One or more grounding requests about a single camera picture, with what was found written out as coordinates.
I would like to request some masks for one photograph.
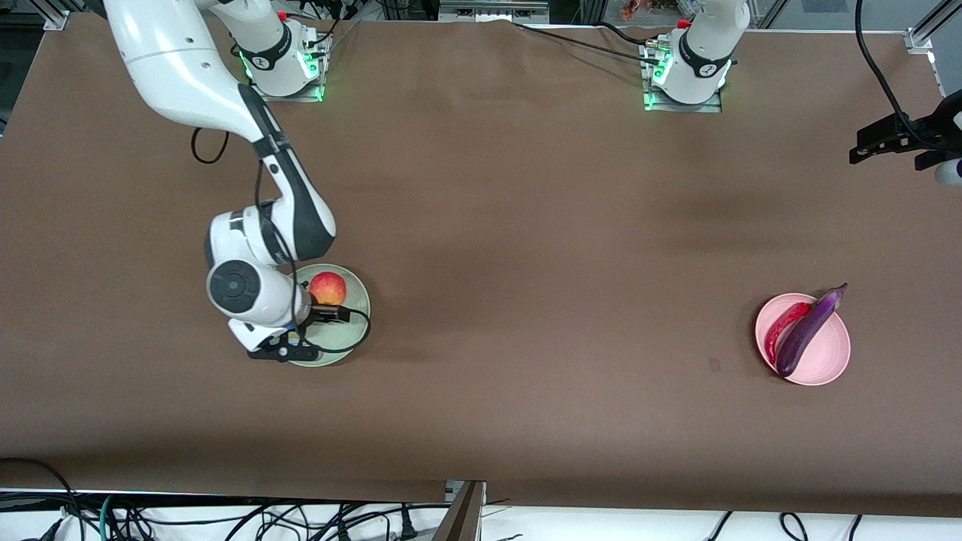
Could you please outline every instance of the apple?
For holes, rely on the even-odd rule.
[[[336,272],[322,272],[311,280],[308,291],[317,304],[340,306],[347,296],[347,284]]]

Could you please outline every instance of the purple eggplant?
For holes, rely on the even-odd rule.
[[[829,290],[822,298],[816,300],[808,314],[805,314],[795,325],[795,328],[788,333],[785,342],[782,342],[781,348],[778,349],[778,354],[775,356],[775,369],[778,371],[778,375],[782,377],[792,375],[812,338],[842,305],[842,296],[845,294],[847,287],[848,284],[842,284],[833,290]]]

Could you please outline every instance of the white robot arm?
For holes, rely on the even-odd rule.
[[[266,80],[276,88],[300,84],[285,77],[284,66],[301,65],[285,60],[298,49],[285,30],[290,27],[268,0],[107,0],[104,6],[120,56],[147,105],[175,122],[250,141],[281,192],[260,209],[251,205],[214,218],[205,243],[208,296],[231,318],[238,340],[256,350],[291,328],[291,313],[300,323],[311,309],[310,295],[276,267],[288,262],[288,254],[295,261],[324,255],[336,226],[264,100],[221,62],[200,10],[221,16],[248,58],[266,59],[263,67],[274,76],[262,86]]]

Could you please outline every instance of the power cord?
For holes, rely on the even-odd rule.
[[[224,131],[224,143],[220,146],[220,150],[217,151],[217,155],[214,156],[212,160],[205,160],[197,155],[197,136],[200,134],[200,130],[204,128],[194,128],[193,135],[190,136],[190,154],[193,155],[193,159],[205,164],[207,166],[211,164],[216,164],[220,161],[220,157],[224,155],[224,150],[227,150],[227,142],[231,140],[231,132]]]
[[[385,4],[385,3],[384,3],[384,0],[374,0],[374,1],[377,2],[378,4],[380,4],[382,8],[387,8],[387,9],[389,9],[389,10],[395,10],[396,12],[398,12],[398,15],[400,15],[400,12],[403,12],[404,10],[409,10],[409,9],[411,9],[411,2],[408,2],[407,4],[405,4],[405,5],[403,5],[403,6],[397,6],[397,7],[395,7],[395,6],[389,6],[389,5]]]
[[[317,45],[318,43],[321,43],[321,42],[324,41],[325,39],[330,38],[331,35],[334,34],[334,29],[338,27],[338,23],[339,23],[339,22],[341,22],[340,19],[334,19],[334,24],[331,25],[331,29],[328,30],[326,33],[324,33],[324,35],[323,35],[322,37],[320,37],[320,38],[318,38],[318,39],[315,39],[314,41],[308,41],[308,42],[307,42],[307,46],[308,46],[308,47],[313,47],[313,46]]]
[[[408,508],[408,509],[411,509],[411,510],[414,510],[414,509],[447,509],[447,508],[449,508],[449,507],[450,507],[450,505],[439,504],[439,503],[419,503],[419,504],[408,505],[408,506],[407,506],[407,508]],[[347,530],[347,529],[354,528],[354,527],[356,527],[356,526],[358,526],[358,525],[361,525],[361,524],[363,524],[363,523],[366,523],[366,522],[369,522],[369,521],[372,521],[372,520],[376,520],[376,519],[379,519],[379,518],[381,518],[381,517],[384,517],[384,516],[387,516],[387,515],[390,515],[390,514],[393,514],[393,513],[400,512],[400,510],[401,510],[401,507],[395,507],[394,509],[387,509],[387,510],[385,510],[385,511],[372,511],[372,512],[369,512],[369,513],[365,513],[365,514],[363,514],[363,515],[359,515],[359,516],[357,516],[357,517],[351,517],[351,518],[348,519],[348,520],[344,520],[343,518],[341,518],[341,520],[343,520],[343,527],[344,527],[344,529]],[[331,521],[330,521],[328,524],[333,524],[333,523],[334,523],[334,519],[331,519]],[[322,530],[322,531],[319,532],[319,533],[322,534],[322,533],[324,533],[325,531],[326,531],[326,529]],[[338,532],[335,532],[334,534],[328,536],[328,537],[325,538],[323,541],[334,541],[336,538],[338,538]],[[320,536],[319,536],[319,535],[315,535],[315,536],[311,537],[311,539],[310,539],[309,541],[319,541],[319,540],[320,540]]]
[[[351,541],[351,536],[347,534],[347,528],[344,527],[344,516],[346,516],[347,513],[344,513],[343,510],[344,506],[342,504],[341,509],[339,509],[342,515],[338,520],[338,541]]]
[[[724,528],[724,523],[728,522],[732,513],[734,513],[734,511],[725,511],[724,515],[721,516],[721,520],[719,520],[719,523],[715,526],[715,531],[713,531],[705,541],[718,541],[719,535],[722,533],[722,528]]]
[[[284,249],[284,257],[287,258],[288,264],[291,265],[291,276],[293,277],[293,288],[291,288],[291,325],[293,329],[298,329],[297,288],[299,287],[299,285],[297,282],[297,263],[294,261],[293,252],[291,251],[291,248],[288,246],[288,242],[284,239],[284,236],[281,235],[280,230],[277,229],[277,225],[275,225],[273,221],[271,221],[268,218],[265,218],[264,216],[264,209],[261,207],[261,182],[263,178],[264,178],[264,163],[258,162],[257,180],[254,182],[254,208],[257,209],[257,213],[260,217],[261,223],[267,223],[268,225],[270,225],[270,228],[274,232],[274,235],[281,241],[281,247]],[[364,312],[360,310],[355,310],[354,308],[348,308],[346,306],[342,306],[342,309],[346,310],[351,314],[357,314],[362,318],[364,318],[365,320],[366,324],[365,324],[364,333],[361,335],[361,338],[357,340],[357,342],[348,346],[347,348],[339,348],[339,349],[322,348],[321,346],[318,346],[317,344],[308,340],[307,336],[305,336],[307,334],[306,332],[301,332],[298,330],[297,336],[299,337],[299,341],[301,343],[307,344],[308,346],[316,348],[317,350],[323,353],[330,353],[330,354],[345,353],[363,344],[364,341],[367,340],[367,336],[370,335],[370,317]]]
[[[601,52],[608,53],[608,54],[612,54],[612,55],[615,55],[615,56],[619,56],[619,57],[631,59],[631,60],[636,61],[636,62],[641,62],[641,63],[644,63],[644,64],[658,65],[658,61],[655,60],[655,59],[642,58],[642,57],[640,57],[640,56],[638,56],[638,55],[631,55],[631,54],[628,54],[628,53],[623,53],[623,52],[621,52],[621,51],[616,51],[615,49],[609,49],[609,48],[607,48],[607,47],[602,47],[602,46],[600,46],[600,45],[595,45],[594,43],[588,43],[588,42],[586,42],[586,41],[581,41],[580,39],[574,39],[574,38],[569,38],[569,37],[567,37],[567,36],[561,36],[561,35],[558,35],[558,34],[552,34],[552,33],[550,33],[550,32],[546,32],[546,31],[544,31],[544,30],[542,30],[542,29],[540,29],[540,28],[534,28],[534,27],[531,27],[531,26],[525,26],[525,25],[520,24],[520,23],[517,23],[517,22],[512,22],[511,24],[514,24],[515,26],[517,26],[517,27],[519,27],[519,28],[523,28],[524,30],[527,30],[528,32],[534,32],[535,34],[541,34],[542,36],[548,36],[548,37],[550,37],[550,38],[560,39],[561,41],[568,41],[568,42],[570,42],[570,43],[575,43],[575,44],[577,44],[577,45],[581,45],[582,47],[588,47],[588,48],[594,49],[594,50],[596,50],[596,51],[601,51]]]
[[[40,537],[38,541],[54,541],[57,538],[57,530],[60,529],[60,524],[62,522],[63,522],[63,519],[58,519],[57,522],[50,525],[50,528],[48,528],[47,531],[43,533],[43,535]]]
[[[600,26],[600,27],[603,27],[603,28],[607,28],[608,30],[614,32],[619,38],[624,39],[625,41],[627,41],[627,42],[629,42],[629,43],[634,43],[634,44],[636,44],[636,45],[644,45],[644,44],[645,44],[645,40],[644,40],[644,39],[634,39],[634,38],[632,38],[631,36],[628,36],[626,33],[622,32],[622,31],[621,31],[621,28],[615,26],[614,24],[611,24],[610,22],[606,22],[606,21],[603,21],[603,20],[599,20],[597,23],[595,23],[595,26]]]
[[[309,2],[301,2],[301,11],[302,11],[302,12],[304,11],[304,4],[311,4],[311,9],[314,10],[314,15],[316,15],[317,20],[320,20],[320,19],[321,19],[320,12],[317,10],[317,4],[314,3],[314,0],[311,0],[311,1],[309,1]],[[337,19],[334,17],[334,14],[333,14],[333,13],[331,13],[331,18],[333,18],[334,20],[337,20]]]
[[[885,80],[885,75],[882,73],[882,70],[878,68],[878,64],[876,64],[872,58],[872,53],[869,52],[869,47],[865,44],[865,36],[862,32],[863,2],[864,0],[855,0],[855,39],[858,41],[858,48],[862,51],[862,56],[865,57],[865,62],[869,65],[869,69],[872,70],[875,79],[878,79],[878,84],[882,87],[882,91],[885,92],[885,97],[888,98],[892,109],[896,112],[899,123],[905,127],[905,131],[908,132],[910,136],[923,143],[929,150],[951,151],[951,148],[945,145],[923,139],[919,133],[916,132],[915,128],[912,127],[912,120],[905,111],[902,110],[899,100],[896,98],[895,93],[892,92],[888,81]]]
[[[80,524],[80,539],[81,541],[86,541],[87,539],[87,529],[84,528],[84,509],[77,502],[76,494],[70,485],[66,482],[66,479],[54,469],[53,466],[47,464],[46,462],[41,462],[39,460],[34,460],[33,458],[21,458],[19,456],[4,456],[0,457],[0,464],[27,464],[30,466],[36,466],[43,470],[46,470],[53,477],[57,478],[57,482],[61,484],[64,491],[66,491],[67,497],[70,499],[70,504],[73,506],[73,511],[76,513],[78,519],[81,521]]]
[[[851,523],[851,528],[848,529],[848,541],[855,541],[855,529],[858,525],[862,523],[862,515],[855,515],[855,520]]]
[[[290,527],[290,526],[288,526],[288,525],[281,524],[281,521],[284,520],[284,517],[287,516],[287,515],[289,515],[289,514],[291,514],[291,513],[293,513],[294,510],[296,510],[296,509],[300,509],[301,512],[303,513],[303,510],[304,510],[304,509],[303,509],[303,503],[299,503],[299,504],[297,504],[297,505],[292,505],[290,509],[288,509],[287,511],[284,511],[283,513],[281,513],[281,514],[279,514],[279,515],[273,515],[273,514],[267,513],[267,512],[261,513],[261,526],[258,528],[257,534],[254,536],[255,541],[261,541],[262,539],[264,539],[264,536],[265,536],[265,534],[267,534],[267,531],[268,531],[269,529],[275,527],[275,526],[276,526],[276,527],[279,527],[279,528],[285,528],[285,529],[292,530],[292,531],[297,535],[297,541],[301,541],[301,536],[300,536],[300,532],[299,532],[299,531],[297,531],[296,529],[294,529],[294,528],[292,528],[292,527]],[[270,522],[267,522],[267,521],[264,520],[265,515],[271,517]],[[307,516],[304,515],[304,518],[305,518],[304,523],[305,523],[305,525],[306,525],[306,524],[307,524],[307,520],[306,520],[306,519],[307,519]]]
[[[296,500],[281,500],[280,502],[265,503],[264,505],[259,506],[258,508],[244,515],[243,518],[241,518],[234,525],[234,527],[231,528],[231,530],[227,533],[227,537],[224,537],[224,541],[230,541],[235,535],[237,535],[239,531],[241,531],[241,528],[243,528],[243,525],[249,523],[251,519],[265,512],[266,510],[273,507],[274,505],[283,505],[285,503],[291,503],[291,502],[296,502]]]
[[[405,503],[401,504],[401,537],[400,541],[409,541],[418,537],[418,531],[411,523],[411,511]]]
[[[801,530],[801,537],[795,536],[789,529],[788,525],[785,524],[785,517],[792,517],[795,519],[796,524],[798,524],[798,529]],[[801,523],[801,519],[795,513],[781,513],[778,515],[778,523],[782,526],[782,531],[785,535],[788,535],[795,541],[808,541],[808,532],[805,531],[805,525]]]
[[[361,507],[363,507],[362,504],[361,505],[358,505],[358,504],[342,505],[342,507],[338,510],[338,512],[335,513],[335,515],[331,517],[324,524],[324,526],[320,527],[317,530],[317,533],[315,533],[314,535],[308,538],[308,541],[318,541],[324,535],[324,533],[327,532],[328,529],[332,528],[334,524],[336,524],[338,521],[341,521],[344,516],[346,516],[348,513],[352,513],[360,509]]]

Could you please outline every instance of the black cable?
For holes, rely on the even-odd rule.
[[[411,522],[411,513],[408,512],[408,506],[405,503],[401,504],[401,541],[408,541],[409,539],[414,539],[418,537],[418,531],[415,529],[414,524]]]
[[[197,135],[200,134],[200,130],[202,129],[204,128],[193,129],[193,135],[190,136],[190,154],[193,154],[193,159],[201,164],[206,164],[208,166],[210,164],[216,164],[220,160],[220,157],[224,155],[224,150],[227,150],[227,142],[231,140],[231,132],[224,132],[224,143],[220,146],[220,150],[217,152],[217,155],[214,156],[212,160],[205,160],[197,155]]]
[[[304,519],[304,536],[311,537],[311,522],[307,520],[307,513],[304,512],[304,506],[299,505],[297,509],[301,513],[301,518]]]
[[[705,541],[718,541],[719,535],[722,533],[722,528],[724,528],[724,523],[728,522],[732,513],[734,513],[734,511],[725,511],[724,515],[721,516],[721,520],[719,520],[719,523],[715,526],[715,531],[713,531]]]
[[[448,505],[448,504],[441,504],[441,503],[420,503],[420,504],[417,504],[417,505],[407,505],[407,508],[408,508],[409,510],[413,510],[413,509],[448,509],[449,507],[450,507],[450,505]],[[346,522],[344,523],[344,529],[351,529],[351,528],[354,528],[354,527],[356,527],[356,526],[358,526],[358,525],[360,525],[360,524],[363,524],[363,523],[365,523],[365,522],[369,522],[369,521],[372,521],[372,520],[375,520],[375,519],[379,519],[379,518],[381,518],[381,517],[384,517],[384,516],[387,516],[387,515],[390,515],[390,514],[393,514],[393,513],[399,513],[400,511],[401,511],[401,507],[395,507],[395,508],[393,508],[393,509],[387,509],[387,510],[384,510],[384,511],[371,511],[371,512],[369,512],[369,513],[365,513],[365,514],[359,515],[359,516],[357,516],[357,517],[351,517],[351,519],[350,519],[349,521],[346,521]],[[330,536],[328,536],[326,539],[324,539],[324,541],[334,541],[334,538],[335,538],[335,537],[337,537],[337,533],[336,533],[336,532],[334,532],[333,534],[331,534]]]
[[[297,504],[297,505],[293,505],[293,506],[292,506],[290,509],[288,509],[287,511],[284,511],[284,512],[281,513],[280,515],[276,515],[276,516],[273,515],[272,513],[267,513],[267,515],[269,515],[269,516],[272,518],[272,520],[271,520],[269,523],[263,522],[265,513],[261,513],[261,520],[262,520],[262,521],[261,521],[261,527],[258,528],[258,533],[257,533],[257,535],[255,536],[255,539],[257,539],[257,540],[263,539],[263,538],[264,538],[264,535],[267,533],[267,531],[268,531],[269,529],[273,528],[274,526],[279,526],[279,527],[281,527],[281,528],[291,528],[291,527],[289,527],[289,526],[285,526],[285,525],[280,524],[280,521],[282,521],[285,516],[287,516],[287,515],[289,515],[290,513],[292,513],[295,509],[298,509],[298,508],[302,507],[303,505],[304,505],[303,503],[299,503],[299,504]],[[297,533],[297,540],[300,541],[300,532]]]
[[[354,512],[354,511],[360,509],[361,507],[363,507],[363,505],[349,504],[347,507],[342,506],[341,509],[339,509],[338,512],[335,513],[335,515],[330,518],[330,520],[328,520],[326,523],[324,523],[324,526],[322,526],[322,527],[317,531],[317,533],[315,533],[314,535],[312,535],[311,537],[308,538],[308,541],[317,541],[317,540],[320,539],[320,538],[324,535],[324,533],[326,533],[327,530],[330,529],[334,524],[336,524],[336,523],[338,523],[338,522],[341,522],[341,521],[343,520],[343,517],[344,517],[344,516],[346,516],[348,513],[352,513],[352,512]]]
[[[628,36],[626,33],[622,32],[619,27],[615,26],[614,24],[611,24],[610,22],[606,22],[606,21],[603,21],[603,20],[599,20],[597,23],[595,23],[595,26],[601,26],[601,27],[607,28],[608,30],[610,30],[610,31],[614,32],[616,35],[618,35],[619,38],[624,39],[625,41],[627,41],[627,42],[629,42],[629,43],[634,43],[634,44],[636,44],[636,45],[644,45],[644,44],[645,44],[645,40],[644,40],[644,39],[634,39],[634,38],[632,38],[631,36]]]
[[[851,528],[848,529],[848,541],[855,541],[855,529],[862,522],[862,515],[855,515],[855,520],[851,523]]]
[[[114,532],[114,536],[112,537],[112,539],[115,538],[118,541],[130,540],[129,536],[124,537],[123,529],[120,528],[120,524],[117,522],[116,515],[114,515],[114,510],[109,507],[107,508],[107,526],[108,528],[110,528],[110,530]]]
[[[878,68],[878,64],[876,64],[872,58],[872,53],[869,52],[869,47],[865,44],[865,36],[862,33],[862,2],[863,0],[855,0],[855,39],[858,41],[858,48],[862,51],[862,56],[865,57],[865,62],[869,65],[869,69],[872,70],[875,79],[878,79],[878,84],[882,87],[882,91],[885,92],[885,97],[888,98],[892,109],[895,110],[899,123],[905,127],[905,131],[908,132],[910,136],[924,144],[929,150],[951,151],[951,148],[938,142],[923,139],[919,133],[915,131],[915,128],[912,127],[912,120],[905,114],[905,111],[902,110],[899,100],[896,98],[895,93],[892,92],[892,88],[889,87],[888,81],[885,80],[885,75],[882,73],[882,70]]]
[[[343,511],[344,504],[340,506],[340,510]],[[347,534],[347,528],[344,527],[344,518],[347,513],[343,513],[340,520],[338,520],[338,541],[351,541],[351,536]]]
[[[281,235],[281,231],[277,228],[277,225],[275,225],[272,220],[264,217],[264,209],[261,207],[261,183],[263,179],[264,179],[264,163],[258,162],[257,180],[254,181],[254,207],[257,209],[257,213],[260,217],[261,223],[266,222],[268,225],[270,225],[271,230],[273,230],[274,232],[274,236],[276,236],[281,241],[281,248],[284,250],[284,257],[287,258],[288,264],[291,265],[291,276],[293,277],[293,288],[291,288],[291,325],[293,329],[297,329],[297,336],[299,337],[299,341],[302,343],[306,343],[308,346],[311,346],[312,348],[316,348],[317,350],[323,353],[331,353],[331,354],[344,353],[346,351],[350,351],[360,346],[361,344],[364,343],[365,340],[367,340],[367,336],[370,335],[370,317],[360,310],[355,310],[353,308],[342,306],[344,310],[352,314],[357,314],[362,318],[364,318],[366,323],[364,334],[361,335],[361,338],[359,338],[357,342],[348,346],[347,348],[339,348],[339,349],[322,348],[321,346],[318,346],[317,344],[308,340],[307,336],[305,336],[307,334],[306,328],[304,332],[302,332],[298,327],[297,325],[297,288],[299,287],[299,285],[297,282],[297,263],[294,261],[293,252],[291,251],[291,248],[288,246],[288,242],[284,239],[284,235]]]
[[[15,502],[17,500],[31,501],[30,503],[27,503],[28,505],[35,503],[37,500],[40,500],[42,502],[52,501],[52,502],[59,502],[59,503],[68,503],[68,506],[65,507],[65,509],[67,509],[67,513],[72,517],[77,517],[78,520],[82,521],[83,523],[93,528],[93,530],[97,532],[97,535],[100,535],[100,528],[97,526],[96,522],[94,522],[92,519],[85,517],[82,513],[78,514],[76,509],[73,507],[74,500],[72,500],[67,495],[39,494],[34,492],[20,492],[20,493],[11,492],[11,493],[0,495],[0,502]],[[82,496],[78,496],[76,501],[80,504],[81,509],[85,511],[90,511],[91,513],[94,513],[94,514],[99,512],[99,503],[96,503],[96,501],[93,499],[85,499]],[[90,504],[85,505],[84,501],[89,501]]]
[[[130,531],[130,523],[132,523],[132,522],[134,522],[134,521],[130,520],[130,509],[128,509],[128,510],[127,510],[127,524],[124,525],[124,527],[127,528],[127,531],[126,531],[127,539],[133,539],[133,538],[134,538],[134,537],[131,535],[131,531]]]
[[[133,521],[133,522],[134,522],[134,526],[136,526],[136,527],[137,527],[137,530],[140,532],[140,539],[141,539],[142,541],[153,541],[153,540],[154,540],[154,527],[150,526],[149,523],[147,523],[146,521],[143,520],[143,515],[140,514],[140,511],[139,511],[138,509],[135,509],[135,508],[134,508],[134,509],[129,509],[129,510],[127,511],[127,520],[128,520],[128,521],[131,520],[131,516],[132,516],[132,515],[133,515],[133,517],[135,518],[135,520]],[[141,522],[143,522],[143,524],[144,524],[145,526],[147,526],[147,530],[144,530],[144,529],[143,529],[143,526],[140,525]]]
[[[57,519],[57,522],[50,525],[50,528],[48,528],[47,531],[43,533],[39,541],[55,541],[55,539],[57,538],[57,530],[60,529],[60,525],[62,523],[63,523],[63,519]]]
[[[227,533],[227,537],[224,537],[224,541],[231,541],[231,539],[232,539],[235,535],[237,535],[237,532],[238,532],[238,531],[241,531],[241,528],[243,528],[243,525],[245,525],[245,524],[247,524],[248,522],[250,522],[251,519],[253,519],[254,517],[260,515],[260,514],[263,513],[265,510],[269,509],[270,507],[273,507],[274,505],[282,505],[282,504],[287,503],[287,502],[292,502],[292,500],[281,500],[280,502],[265,503],[264,505],[261,505],[261,506],[259,506],[258,508],[254,509],[253,511],[247,513],[246,515],[243,516],[243,518],[241,518],[241,519],[234,525],[233,528],[231,528],[231,530]]]
[[[788,525],[785,524],[785,517],[792,517],[795,519],[796,524],[798,524],[798,529],[801,530],[801,537],[796,537],[793,533],[788,530]],[[778,515],[778,523],[782,526],[782,531],[785,535],[788,535],[795,541],[808,541],[808,532],[805,531],[805,525],[801,523],[801,519],[795,513],[781,513]]]
[[[211,519],[207,521],[159,521],[156,519],[150,519],[143,517],[142,520],[147,524],[156,524],[158,526],[206,526],[209,524],[219,524],[222,522],[234,522],[242,519],[243,517],[228,517],[224,519]]]
[[[314,15],[317,15],[317,20],[320,20],[320,12],[317,10],[317,4],[314,3],[314,0],[309,0],[308,4],[311,4],[311,9],[314,10]],[[337,20],[333,13],[331,13],[331,18]]]
[[[287,518],[287,517],[281,518],[281,519],[280,519],[281,522],[286,523],[286,524],[288,524],[288,525],[290,525],[290,526],[297,527],[297,528],[304,528],[304,529],[306,529],[306,530],[317,529],[317,526],[312,526],[312,525],[311,525],[310,521],[309,521],[308,518],[307,518],[307,513],[304,512],[304,508],[299,505],[299,506],[298,506],[298,510],[300,511],[301,518],[302,518],[303,522],[297,522],[297,521],[295,521],[295,520],[293,520],[293,519],[289,519],[289,518]],[[265,515],[267,515],[268,517],[274,517],[274,518],[277,518],[277,517],[280,517],[280,516],[281,516],[280,514],[278,514],[278,513],[273,513],[273,512],[271,512],[271,511],[265,511]]]
[[[331,29],[328,30],[326,33],[324,33],[324,35],[321,36],[320,38],[315,39],[314,41],[308,41],[308,42],[307,42],[307,46],[308,46],[308,47],[313,47],[313,46],[317,45],[318,43],[321,43],[321,42],[324,41],[325,39],[330,38],[331,35],[334,34],[334,29],[338,27],[338,23],[339,23],[339,22],[341,22],[340,19],[334,19],[334,24],[331,25]]]
[[[8,464],[29,464],[29,465],[31,465],[31,466],[37,466],[38,468],[42,468],[42,469],[46,470],[47,472],[49,472],[51,475],[53,475],[53,477],[56,477],[56,478],[57,478],[57,482],[59,482],[59,483],[61,484],[61,486],[63,487],[63,489],[66,491],[66,494],[67,494],[68,497],[70,498],[70,503],[73,505],[73,509],[74,509],[74,511],[76,511],[77,517],[78,517],[79,520],[81,521],[81,523],[80,523],[80,539],[81,539],[81,541],[85,541],[85,540],[87,539],[87,529],[84,528],[84,519],[83,519],[83,512],[84,512],[84,510],[83,510],[83,508],[80,506],[80,504],[77,503],[77,498],[76,498],[76,496],[74,495],[73,489],[70,488],[70,485],[66,482],[66,479],[63,478],[63,476],[60,474],[60,472],[58,472],[57,470],[55,470],[53,466],[47,464],[46,462],[41,462],[41,461],[39,461],[39,460],[34,460],[33,458],[20,458],[20,457],[18,457],[18,456],[4,456],[4,457],[0,457],[0,464],[2,464],[2,463],[4,463],[4,462],[6,462],[6,463],[8,463]]]
[[[397,16],[401,16],[401,12],[402,12],[402,11],[410,10],[410,9],[411,9],[411,2],[408,2],[408,3],[405,4],[404,6],[397,6],[397,7],[395,7],[395,6],[389,6],[389,5],[385,4],[382,0],[374,0],[374,1],[377,2],[378,4],[380,4],[380,5],[381,5],[382,7],[384,7],[384,8],[387,8],[387,9],[389,9],[389,10],[395,10],[395,11],[397,12]]]
[[[642,58],[642,57],[640,57],[640,56],[638,56],[638,55],[629,55],[628,53],[622,53],[621,51],[616,51],[615,49],[608,49],[608,48],[606,48],[606,47],[601,47],[601,46],[595,45],[595,44],[593,44],[593,43],[588,43],[588,42],[586,42],[586,41],[581,41],[581,40],[578,40],[578,39],[568,38],[567,36],[560,36],[560,35],[558,35],[558,34],[551,34],[550,32],[545,32],[544,30],[542,30],[542,29],[540,29],[540,28],[533,28],[533,27],[530,27],[530,26],[524,26],[523,24],[520,24],[520,23],[517,23],[517,22],[512,22],[512,24],[514,24],[515,26],[517,26],[517,27],[519,27],[519,28],[523,28],[524,30],[527,30],[527,31],[529,31],[529,32],[534,32],[535,34],[541,34],[541,35],[543,35],[543,36],[548,36],[548,37],[550,37],[550,38],[560,39],[560,40],[562,40],[562,41],[569,41],[569,42],[571,42],[571,43],[576,43],[576,44],[581,45],[581,46],[583,46],[583,47],[588,47],[588,48],[591,48],[591,49],[594,49],[594,50],[597,50],[597,51],[609,53],[609,54],[612,54],[612,55],[615,55],[615,56],[619,56],[619,57],[624,57],[624,58],[631,59],[631,60],[636,61],[636,62],[642,62],[642,63],[645,63],[645,64],[658,65],[658,61],[656,61],[655,59],[652,59],[652,58]]]

